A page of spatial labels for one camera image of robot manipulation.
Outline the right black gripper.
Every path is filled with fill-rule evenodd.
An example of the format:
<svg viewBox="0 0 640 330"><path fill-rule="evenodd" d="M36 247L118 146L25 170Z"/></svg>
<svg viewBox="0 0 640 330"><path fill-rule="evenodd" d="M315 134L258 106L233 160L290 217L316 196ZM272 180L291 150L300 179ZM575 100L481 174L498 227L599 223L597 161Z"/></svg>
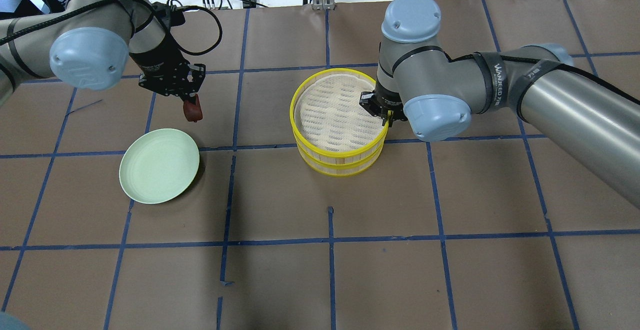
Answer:
<svg viewBox="0 0 640 330"><path fill-rule="evenodd" d="M392 123L406 122L400 95L384 87L376 87L374 91L362 91L359 95L359 106L371 116L382 119L382 127L390 128Z"/></svg>

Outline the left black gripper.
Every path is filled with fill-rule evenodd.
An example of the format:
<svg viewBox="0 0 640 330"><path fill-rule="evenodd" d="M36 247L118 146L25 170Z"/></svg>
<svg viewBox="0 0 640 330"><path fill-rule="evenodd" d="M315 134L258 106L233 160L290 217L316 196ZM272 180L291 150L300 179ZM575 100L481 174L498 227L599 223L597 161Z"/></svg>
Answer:
<svg viewBox="0 0 640 330"><path fill-rule="evenodd" d="M190 63L175 40L162 40L151 50L130 53L129 56L142 70L138 81L140 86L165 97L187 99L186 113L200 111L197 93L204 82L206 67Z"/></svg>

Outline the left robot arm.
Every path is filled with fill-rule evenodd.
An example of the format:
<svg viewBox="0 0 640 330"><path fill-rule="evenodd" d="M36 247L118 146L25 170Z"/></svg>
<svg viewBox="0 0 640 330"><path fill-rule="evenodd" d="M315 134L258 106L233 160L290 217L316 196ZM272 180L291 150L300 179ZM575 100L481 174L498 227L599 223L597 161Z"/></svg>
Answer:
<svg viewBox="0 0 640 330"><path fill-rule="evenodd" d="M0 100L27 81L53 77L108 90L132 60L142 88L179 97L186 119L198 122L206 68L190 63L170 33L184 22L182 8L149 0L68 0L61 13L2 20Z"/></svg>

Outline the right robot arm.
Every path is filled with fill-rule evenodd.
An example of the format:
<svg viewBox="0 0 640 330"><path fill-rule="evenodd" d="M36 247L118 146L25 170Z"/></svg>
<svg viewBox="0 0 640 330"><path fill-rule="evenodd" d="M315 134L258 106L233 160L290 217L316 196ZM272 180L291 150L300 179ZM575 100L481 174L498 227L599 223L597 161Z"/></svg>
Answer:
<svg viewBox="0 0 640 330"><path fill-rule="evenodd" d="M510 108L626 198L640 202L640 107L578 69L556 44L450 58L438 40L435 0L393 0L381 25L373 91L359 105L385 125L409 122L437 142L466 131L473 115Z"/></svg>

